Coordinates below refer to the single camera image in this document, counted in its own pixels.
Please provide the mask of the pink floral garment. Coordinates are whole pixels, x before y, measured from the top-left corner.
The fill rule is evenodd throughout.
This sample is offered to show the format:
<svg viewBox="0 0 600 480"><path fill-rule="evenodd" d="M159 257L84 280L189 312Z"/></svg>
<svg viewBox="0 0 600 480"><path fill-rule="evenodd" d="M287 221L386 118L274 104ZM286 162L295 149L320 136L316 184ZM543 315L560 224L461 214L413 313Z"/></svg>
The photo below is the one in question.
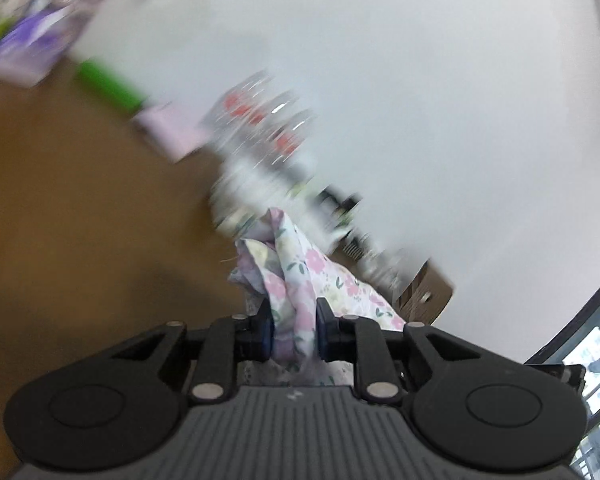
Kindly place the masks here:
<svg viewBox="0 0 600 480"><path fill-rule="evenodd" d="M364 316L395 332L404 326L379 292L325 256L285 211L269 209L236 242L236 250L230 281L245 289L247 313L256 314L266 299L274 321L272 358L245 365L250 386L352 384L351 364L318 357L317 299L326 299L337 316Z"/></svg>

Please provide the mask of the brown cardboard box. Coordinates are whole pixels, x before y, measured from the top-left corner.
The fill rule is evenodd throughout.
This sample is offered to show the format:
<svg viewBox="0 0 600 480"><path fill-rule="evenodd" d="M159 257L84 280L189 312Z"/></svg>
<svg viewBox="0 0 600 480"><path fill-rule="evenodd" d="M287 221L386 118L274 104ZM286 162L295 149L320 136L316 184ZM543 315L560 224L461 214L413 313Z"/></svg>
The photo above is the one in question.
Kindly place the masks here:
<svg viewBox="0 0 600 480"><path fill-rule="evenodd" d="M427 260L393 301L405 322L432 324L451 301L454 286L436 264Z"/></svg>

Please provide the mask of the clear red printed plastic bag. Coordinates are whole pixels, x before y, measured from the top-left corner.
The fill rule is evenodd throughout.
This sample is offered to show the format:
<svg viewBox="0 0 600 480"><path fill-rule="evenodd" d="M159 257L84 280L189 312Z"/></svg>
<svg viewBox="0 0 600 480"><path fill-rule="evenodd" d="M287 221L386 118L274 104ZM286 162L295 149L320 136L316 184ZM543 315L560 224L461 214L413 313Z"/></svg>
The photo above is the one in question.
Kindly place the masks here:
<svg viewBox="0 0 600 480"><path fill-rule="evenodd" d="M258 166L290 162L311 132L315 115L290 91L273 92L272 77L257 72L226 90L201 118L212 148L225 158L246 156Z"/></svg>

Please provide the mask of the folded pink cloth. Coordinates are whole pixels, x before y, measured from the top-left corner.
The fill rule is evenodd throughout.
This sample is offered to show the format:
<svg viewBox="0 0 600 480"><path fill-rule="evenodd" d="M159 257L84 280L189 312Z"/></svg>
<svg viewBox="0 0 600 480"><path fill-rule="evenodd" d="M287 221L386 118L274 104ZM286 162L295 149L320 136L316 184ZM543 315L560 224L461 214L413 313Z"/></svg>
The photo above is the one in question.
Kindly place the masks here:
<svg viewBox="0 0 600 480"><path fill-rule="evenodd" d="M209 129L197 117L173 103L145 107L134 115L133 122L172 164L199 151L211 138Z"/></svg>

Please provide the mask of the green rolled mat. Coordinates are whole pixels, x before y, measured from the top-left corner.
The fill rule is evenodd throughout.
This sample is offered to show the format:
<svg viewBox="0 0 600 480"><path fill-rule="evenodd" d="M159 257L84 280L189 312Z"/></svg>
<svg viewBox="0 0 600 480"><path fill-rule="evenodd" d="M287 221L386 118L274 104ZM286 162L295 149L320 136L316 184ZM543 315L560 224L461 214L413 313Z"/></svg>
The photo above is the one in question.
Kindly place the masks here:
<svg viewBox="0 0 600 480"><path fill-rule="evenodd" d="M76 80L125 113L137 113L146 101L146 96L140 90L95 60L87 60L78 65Z"/></svg>

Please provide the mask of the purple tissue box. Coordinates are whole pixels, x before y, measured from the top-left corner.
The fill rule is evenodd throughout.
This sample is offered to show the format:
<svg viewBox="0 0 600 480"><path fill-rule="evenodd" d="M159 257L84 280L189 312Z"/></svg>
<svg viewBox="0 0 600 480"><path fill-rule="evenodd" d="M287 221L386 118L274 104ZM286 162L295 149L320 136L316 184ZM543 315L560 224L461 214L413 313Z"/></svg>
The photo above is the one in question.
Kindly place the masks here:
<svg viewBox="0 0 600 480"><path fill-rule="evenodd" d="M0 41L0 81L32 88L76 42L90 17L69 8L28 15Z"/></svg>

